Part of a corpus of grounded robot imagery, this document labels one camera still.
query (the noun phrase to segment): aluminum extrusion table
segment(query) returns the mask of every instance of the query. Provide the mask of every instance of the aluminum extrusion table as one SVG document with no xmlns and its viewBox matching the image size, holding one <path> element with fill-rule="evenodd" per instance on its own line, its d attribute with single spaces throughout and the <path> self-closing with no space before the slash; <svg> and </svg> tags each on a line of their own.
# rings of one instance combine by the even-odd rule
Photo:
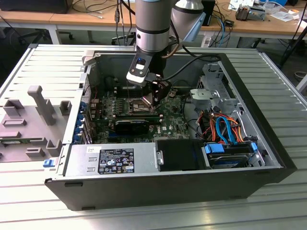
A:
<svg viewBox="0 0 307 230">
<path fill-rule="evenodd" d="M 39 45 L 28 48 L 0 89 L 7 99 L 35 105 L 27 95 L 40 84 L 57 105 L 74 97 L 85 50 L 133 50 L 119 46 Z M 269 184 L 248 199 L 193 204 L 73 212 L 44 185 L 41 161 L 0 163 L 0 228 L 4 229 L 306 229 L 307 102 L 263 53 L 253 49 L 201 49 L 224 52 L 263 111 L 298 171 Z"/>
</svg>

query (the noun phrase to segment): floor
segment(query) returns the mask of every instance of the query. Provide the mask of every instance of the floor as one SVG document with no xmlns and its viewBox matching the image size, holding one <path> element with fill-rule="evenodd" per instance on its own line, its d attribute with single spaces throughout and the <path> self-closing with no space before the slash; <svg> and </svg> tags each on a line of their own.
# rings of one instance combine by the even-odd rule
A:
<svg viewBox="0 0 307 230">
<path fill-rule="evenodd" d="M 34 29 L 17 29 L 17 32 L 21 35 L 31 33 Z M 18 42 L 18 34 L 13 29 L 7 32 L 6 38 L 0 39 L 0 85 L 5 81 L 11 70 L 14 68 L 19 58 L 22 56 L 27 48 L 27 45 L 20 45 Z M 88 45 L 89 43 L 86 31 L 71 31 L 74 39 L 70 40 L 67 35 L 62 34 L 61 39 L 63 44 L 72 45 Z M 110 45 L 111 39 L 115 37 L 115 32 L 100 32 L 93 31 L 93 39 L 97 45 Z M 33 38 L 27 38 L 27 42 L 31 43 Z M 197 37 L 196 41 L 187 46 L 200 46 L 202 37 Z M 40 40 L 42 44 L 51 44 L 51 41 Z M 281 56 L 285 50 L 284 45 L 277 39 L 266 39 L 264 44 L 259 44 L 257 49 L 261 52 L 265 52 L 274 63 L 279 63 Z M 282 71 L 292 82 L 293 85 L 298 84 L 298 80 L 294 77 L 296 71 L 307 72 L 307 54 L 299 56 L 294 53 L 284 65 Z"/>
</svg>

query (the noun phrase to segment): office chair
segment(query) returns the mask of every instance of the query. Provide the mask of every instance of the office chair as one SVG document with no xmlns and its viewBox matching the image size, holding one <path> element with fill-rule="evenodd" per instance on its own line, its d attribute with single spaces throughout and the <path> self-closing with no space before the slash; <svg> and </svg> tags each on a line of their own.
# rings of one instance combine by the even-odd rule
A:
<svg viewBox="0 0 307 230">
<path fill-rule="evenodd" d="M 35 29 L 35 30 L 36 30 L 36 32 L 25 34 L 25 35 L 18 37 L 19 44 L 24 45 L 25 44 L 24 39 L 27 38 L 27 37 L 33 37 L 33 36 L 36 36 L 36 37 L 31 43 L 38 43 L 38 41 L 41 38 L 43 38 L 45 41 L 47 41 L 48 39 L 51 40 L 51 37 L 50 37 L 48 30 L 45 30 L 45 29 Z M 69 35 L 69 39 L 70 40 L 73 39 L 73 36 L 70 32 L 60 31 L 59 33 Z"/>
</svg>

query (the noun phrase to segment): gray plastic part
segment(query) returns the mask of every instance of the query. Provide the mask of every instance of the gray plastic part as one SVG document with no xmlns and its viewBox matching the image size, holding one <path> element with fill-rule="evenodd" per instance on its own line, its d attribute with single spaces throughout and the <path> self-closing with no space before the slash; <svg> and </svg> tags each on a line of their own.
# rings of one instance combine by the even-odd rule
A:
<svg viewBox="0 0 307 230">
<path fill-rule="evenodd" d="M 70 101 L 61 101 L 59 109 L 63 116 L 68 116 L 71 113 L 71 102 Z"/>
<path fill-rule="evenodd" d="M 46 124 L 48 126 L 52 126 L 56 122 L 56 120 L 52 117 L 52 112 L 51 112 L 54 111 L 54 108 L 52 107 L 49 101 L 47 101 L 47 103 L 45 102 L 45 99 L 42 95 L 42 90 L 43 89 L 40 85 L 32 85 L 28 89 L 28 95 L 33 97 L 38 107 L 38 110 L 40 111 L 40 114 L 43 116 Z"/>
<path fill-rule="evenodd" d="M 16 118 L 20 117 L 18 109 L 24 109 L 24 107 L 19 100 L 8 100 L 3 109 L 10 118 Z"/>
<path fill-rule="evenodd" d="M 42 138 L 41 140 L 31 140 L 30 143 L 34 146 L 43 146 L 47 144 L 47 139 Z"/>
<path fill-rule="evenodd" d="M 25 126 L 27 122 L 24 119 L 11 119 L 11 120 L 4 120 L 2 124 L 5 127 Z"/>
<path fill-rule="evenodd" d="M 0 138 L 20 138 L 20 132 L 1 132 Z"/>
<path fill-rule="evenodd" d="M 58 140 L 57 145 L 54 146 L 52 141 L 49 140 L 46 146 L 46 150 L 49 152 L 51 157 L 58 157 L 61 153 L 62 141 Z"/>
<path fill-rule="evenodd" d="M 27 148 L 27 151 L 25 152 L 28 157 L 44 157 L 45 152 L 42 150 L 42 148 Z"/>
<path fill-rule="evenodd" d="M 31 43 L 31 44 L 28 46 L 29 49 L 35 49 L 35 48 L 37 48 L 37 47 L 38 47 L 38 44 L 36 44 L 36 43 Z"/>
</svg>

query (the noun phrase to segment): warning sticker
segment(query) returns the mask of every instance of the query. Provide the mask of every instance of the warning sticker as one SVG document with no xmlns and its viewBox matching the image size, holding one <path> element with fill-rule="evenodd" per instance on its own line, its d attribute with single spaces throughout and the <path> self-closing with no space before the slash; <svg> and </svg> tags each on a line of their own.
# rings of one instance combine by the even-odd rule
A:
<svg viewBox="0 0 307 230">
<path fill-rule="evenodd" d="M 102 149 L 99 155 L 99 174 L 134 173 L 133 149 Z"/>
</svg>

